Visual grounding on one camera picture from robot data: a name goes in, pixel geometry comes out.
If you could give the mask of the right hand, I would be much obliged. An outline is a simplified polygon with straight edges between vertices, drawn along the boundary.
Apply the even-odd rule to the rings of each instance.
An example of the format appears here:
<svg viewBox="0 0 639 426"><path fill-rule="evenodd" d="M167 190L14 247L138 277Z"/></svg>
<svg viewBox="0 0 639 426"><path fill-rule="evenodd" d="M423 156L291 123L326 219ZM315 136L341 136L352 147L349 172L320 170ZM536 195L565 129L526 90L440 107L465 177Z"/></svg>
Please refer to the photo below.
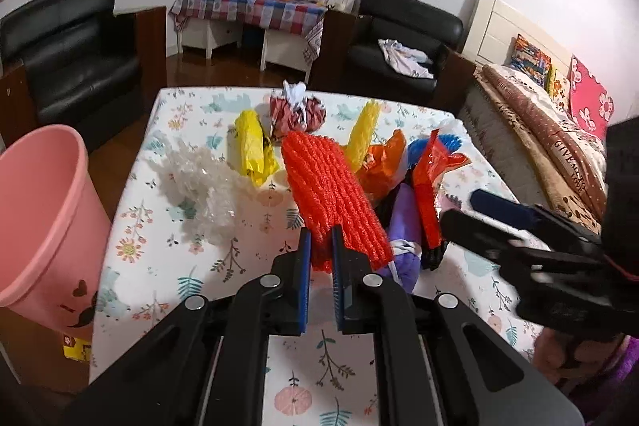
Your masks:
<svg viewBox="0 0 639 426"><path fill-rule="evenodd" d="M560 341L558 333L543 329L534 343L534 367L543 373L551 383L559 380L584 380L602 372L625 353L628 339L617 335L610 342L583 341L574 349L572 355L575 368L568 367L566 347Z"/></svg>

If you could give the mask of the purple right sleeve forearm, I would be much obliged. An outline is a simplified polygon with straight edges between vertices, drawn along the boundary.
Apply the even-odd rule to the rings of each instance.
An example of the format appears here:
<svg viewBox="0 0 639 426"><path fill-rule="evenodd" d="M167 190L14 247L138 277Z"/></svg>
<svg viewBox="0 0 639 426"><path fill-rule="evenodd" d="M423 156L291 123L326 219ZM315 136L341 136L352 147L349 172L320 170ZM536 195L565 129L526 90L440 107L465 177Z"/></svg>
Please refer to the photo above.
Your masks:
<svg viewBox="0 0 639 426"><path fill-rule="evenodd" d="M638 339L626 336L610 363L568 397L586 425L638 425Z"/></svg>

